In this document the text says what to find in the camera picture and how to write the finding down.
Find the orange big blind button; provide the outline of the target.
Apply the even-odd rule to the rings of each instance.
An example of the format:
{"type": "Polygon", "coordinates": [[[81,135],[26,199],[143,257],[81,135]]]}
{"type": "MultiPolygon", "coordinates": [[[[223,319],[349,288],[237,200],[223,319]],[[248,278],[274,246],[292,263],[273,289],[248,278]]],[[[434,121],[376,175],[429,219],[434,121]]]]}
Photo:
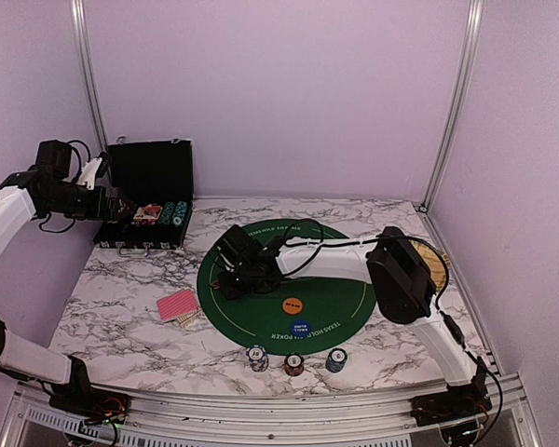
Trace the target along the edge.
{"type": "Polygon", "coordinates": [[[282,310],[288,315],[298,315],[303,309],[303,302],[298,298],[290,297],[282,302],[282,310]]]}

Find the blue small blind button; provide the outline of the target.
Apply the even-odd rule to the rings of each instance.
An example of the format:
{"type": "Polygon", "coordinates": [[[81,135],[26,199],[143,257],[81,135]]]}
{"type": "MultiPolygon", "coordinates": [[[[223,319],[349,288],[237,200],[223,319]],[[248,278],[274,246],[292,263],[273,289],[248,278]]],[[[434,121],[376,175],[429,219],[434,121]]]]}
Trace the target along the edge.
{"type": "Polygon", "coordinates": [[[291,323],[290,333],[297,338],[308,337],[311,332],[311,324],[305,320],[295,320],[291,323]]]}

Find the blue white chip stack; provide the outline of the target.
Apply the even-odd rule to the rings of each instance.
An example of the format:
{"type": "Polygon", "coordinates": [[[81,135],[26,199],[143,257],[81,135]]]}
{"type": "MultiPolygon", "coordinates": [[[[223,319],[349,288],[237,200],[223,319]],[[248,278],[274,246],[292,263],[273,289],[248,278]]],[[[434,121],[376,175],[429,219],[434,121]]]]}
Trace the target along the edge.
{"type": "Polygon", "coordinates": [[[261,345],[252,345],[247,349],[246,356],[251,369],[256,373],[264,372],[268,367],[268,355],[261,345]]]}

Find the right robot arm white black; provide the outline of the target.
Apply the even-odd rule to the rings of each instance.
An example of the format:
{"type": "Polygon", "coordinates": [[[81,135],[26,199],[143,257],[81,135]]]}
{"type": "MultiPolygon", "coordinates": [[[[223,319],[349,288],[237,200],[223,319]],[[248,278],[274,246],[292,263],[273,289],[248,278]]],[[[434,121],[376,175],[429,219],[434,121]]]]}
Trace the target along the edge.
{"type": "Polygon", "coordinates": [[[440,367],[447,384],[443,409],[461,417],[486,395],[487,368],[439,306],[442,290],[414,247],[415,237],[387,226],[369,239],[273,237],[263,244],[234,225],[213,245],[224,264],[217,283],[236,299],[296,278],[340,278],[372,286],[380,313],[409,328],[440,367]]]}

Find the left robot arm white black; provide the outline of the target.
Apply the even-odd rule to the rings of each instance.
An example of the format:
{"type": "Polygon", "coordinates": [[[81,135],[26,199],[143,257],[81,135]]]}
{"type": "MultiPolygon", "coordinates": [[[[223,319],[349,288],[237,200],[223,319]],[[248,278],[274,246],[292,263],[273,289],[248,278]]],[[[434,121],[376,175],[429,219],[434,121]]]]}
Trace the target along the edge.
{"type": "Polygon", "coordinates": [[[56,179],[47,167],[12,173],[0,184],[0,371],[62,387],[80,414],[100,402],[87,368],[46,344],[100,219],[130,210],[127,199],[56,179]]]}

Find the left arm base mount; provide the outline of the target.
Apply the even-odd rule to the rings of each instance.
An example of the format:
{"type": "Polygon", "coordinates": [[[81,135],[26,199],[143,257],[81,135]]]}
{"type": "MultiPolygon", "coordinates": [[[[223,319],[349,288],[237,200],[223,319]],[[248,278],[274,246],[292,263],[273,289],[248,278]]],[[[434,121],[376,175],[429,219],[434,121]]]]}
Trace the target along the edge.
{"type": "Polygon", "coordinates": [[[88,425],[117,423],[126,419],[130,396],[104,389],[94,389],[88,398],[54,392],[49,399],[49,405],[67,413],[84,416],[88,425]]]}

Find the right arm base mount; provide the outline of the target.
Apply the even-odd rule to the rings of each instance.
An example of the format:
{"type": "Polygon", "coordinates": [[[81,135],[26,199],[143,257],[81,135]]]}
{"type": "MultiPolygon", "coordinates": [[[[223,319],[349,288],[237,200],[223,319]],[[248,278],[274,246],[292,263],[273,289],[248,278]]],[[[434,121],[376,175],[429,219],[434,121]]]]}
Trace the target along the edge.
{"type": "Polygon", "coordinates": [[[488,397],[448,390],[411,399],[410,415],[419,427],[485,413],[493,408],[488,397]]]}

